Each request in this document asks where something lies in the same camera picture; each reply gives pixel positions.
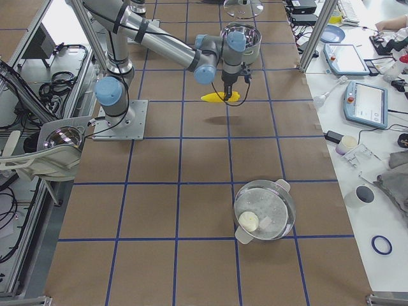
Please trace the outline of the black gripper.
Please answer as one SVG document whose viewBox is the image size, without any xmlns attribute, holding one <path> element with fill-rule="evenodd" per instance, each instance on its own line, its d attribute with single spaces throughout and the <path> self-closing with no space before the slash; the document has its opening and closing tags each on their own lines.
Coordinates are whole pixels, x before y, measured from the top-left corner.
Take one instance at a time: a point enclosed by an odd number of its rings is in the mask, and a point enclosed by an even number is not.
<svg viewBox="0 0 408 306">
<path fill-rule="evenodd" d="M 224 97 L 223 101 L 229 100 L 233 95 L 233 84 L 237 82 L 238 77 L 244 77 L 244 82 L 251 83 L 252 70 L 251 67 L 245 62 L 232 66 L 226 62 L 222 65 L 222 81 L 224 83 Z"/>
</svg>

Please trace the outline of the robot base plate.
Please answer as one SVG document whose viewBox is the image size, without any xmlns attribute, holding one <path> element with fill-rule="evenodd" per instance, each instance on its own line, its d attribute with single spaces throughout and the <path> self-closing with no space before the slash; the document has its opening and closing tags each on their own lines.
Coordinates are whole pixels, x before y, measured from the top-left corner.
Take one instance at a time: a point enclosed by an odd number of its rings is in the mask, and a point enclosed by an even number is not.
<svg viewBox="0 0 408 306">
<path fill-rule="evenodd" d="M 96 141 L 143 140 L 148 105 L 146 99 L 131 100 L 123 120 L 106 116 L 101 106 L 98 115 L 104 119 L 96 121 L 91 138 Z"/>
</svg>

